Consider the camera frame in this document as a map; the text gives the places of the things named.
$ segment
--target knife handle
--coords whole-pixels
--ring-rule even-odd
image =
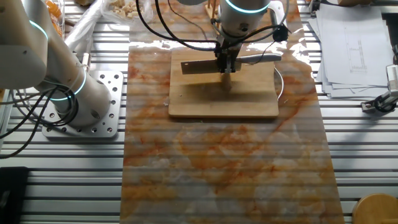
[[[262,56],[262,54],[249,55],[249,56],[239,57],[236,59],[236,61],[241,63],[275,62],[280,60],[282,60],[282,55],[273,54],[273,53],[264,54],[264,56]]]

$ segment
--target blue led ring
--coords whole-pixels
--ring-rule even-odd
[[[44,34],[45,38],[47,38],[47,40],[49,40],[49,37],[47,35],[47,33],[43,30],[43,28],[41,26],[39,26],[37,23],[33,22],[33,21],[29,21],[30,24],[32,24],[32,26],[38,28],[40,31],[42,31],[42,33]]]
[[[233,9],[237,10],[238,12],[243,12],[243,13],[246,13],[246,14],[254,14],[254,13],[262,12],[262,11],[266,10],[266,9],[268,8],[268,6],[269,6],[269,3],[268,3],[268,5],[264,6],[264,7],[261,8],[261,9],[247,10],[247,9],[241,9],[241,8],[238,7],[238,6],[235,6],[230,0],[225,0],[225,1],[226,1],[226,2],[229,4],[229,6],[231,6]]]
[[[80,92],[80,90],[83,88],[83,86],[84,86],[85,83],[86,83],[86,70],[83,69],[83,71],[85,72],[85,78],[84,78],[84,80],[83,80],[83,83],[82,83],[81,86],[79,87],[79,89],[75,92],[75,95],[78,94],[78,93]],[[62,98],[62,99],[53,99],[53,98],[51,98],[51,100],[53,100],[53,101],[62,101],[62,100],[67,100],[68,98],[70,98],[70,96],[65,97],[65,98]]]

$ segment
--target steel base plate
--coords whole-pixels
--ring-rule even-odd
[[[118,133],[119,112],[122,97],[123,74],[113,71],[91,71],[91,77],[105,84],[111,94],[111,106],[103,119],[96,124],[86,127],[75,128],[69,125],[57,127],[56,129],[42,128],[42,133],[47,138],[113,138]],[[58,121],[55,106],[50,103],[45,110],[44,119],[47,121]]]

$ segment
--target metal table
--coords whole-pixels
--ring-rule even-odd
[[[317,75],[321,50],[308,24],[310,13],[298,0],[313,76]],[[383,7],[396,11],[398,7]],[[77,21],[84,8],[66,1],[68,19]],[[0,166],[26,166],[29,176],[22,223],[119,223],[126,118],[129,28],[104,19],[96,26],[92,70],[115,70],[124,74],[119,136],[104,141],[50,142],[39,131],[30,146]],[[346,223],[363,196],[384,192],[398,197],[398,111],[382,118],[363,114],[358,101],[330,100],[316,83],[323,122]],[[10,126],[22,116],[13,108]],[[22,146],[32,123],[5,139],[3,153]]]

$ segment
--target screw hole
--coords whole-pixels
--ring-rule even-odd
[[[91,109],[90,113],[91,113],[92,117],[94,117],[95,119],[101,119],[100,114],[98,114],[97,111]]]

